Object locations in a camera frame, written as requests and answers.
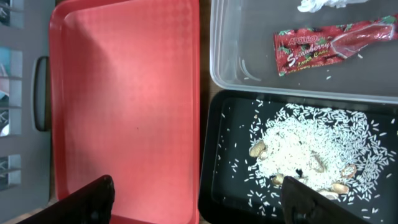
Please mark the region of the red snack wrapper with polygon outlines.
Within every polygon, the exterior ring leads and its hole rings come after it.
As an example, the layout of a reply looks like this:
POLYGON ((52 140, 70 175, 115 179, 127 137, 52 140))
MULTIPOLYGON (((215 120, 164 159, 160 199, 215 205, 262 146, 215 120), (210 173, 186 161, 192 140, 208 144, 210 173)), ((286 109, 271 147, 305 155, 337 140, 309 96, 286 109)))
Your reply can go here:
POLYGON ((350 24, 287 29, 273 35, 279 76, 339 63, 375 42, 397 39, 397 14, 350 24))

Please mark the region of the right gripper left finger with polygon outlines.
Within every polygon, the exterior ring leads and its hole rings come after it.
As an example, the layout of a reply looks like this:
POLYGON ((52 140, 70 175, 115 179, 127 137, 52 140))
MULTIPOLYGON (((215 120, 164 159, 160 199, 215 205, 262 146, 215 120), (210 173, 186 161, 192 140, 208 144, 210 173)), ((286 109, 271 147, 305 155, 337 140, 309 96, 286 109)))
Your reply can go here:
POLYGON ((109 224, 114 200, 113 179, 103 175, 18 224, 109 224))

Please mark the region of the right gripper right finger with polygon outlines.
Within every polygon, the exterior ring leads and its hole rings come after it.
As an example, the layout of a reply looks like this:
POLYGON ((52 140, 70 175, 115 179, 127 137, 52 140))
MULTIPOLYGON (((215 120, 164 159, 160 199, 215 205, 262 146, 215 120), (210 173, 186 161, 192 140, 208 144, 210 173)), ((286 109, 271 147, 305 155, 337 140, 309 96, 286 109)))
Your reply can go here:
POLYGON ((293 177, 284 177, 280 201, 286 224, 367 224, 293 177))

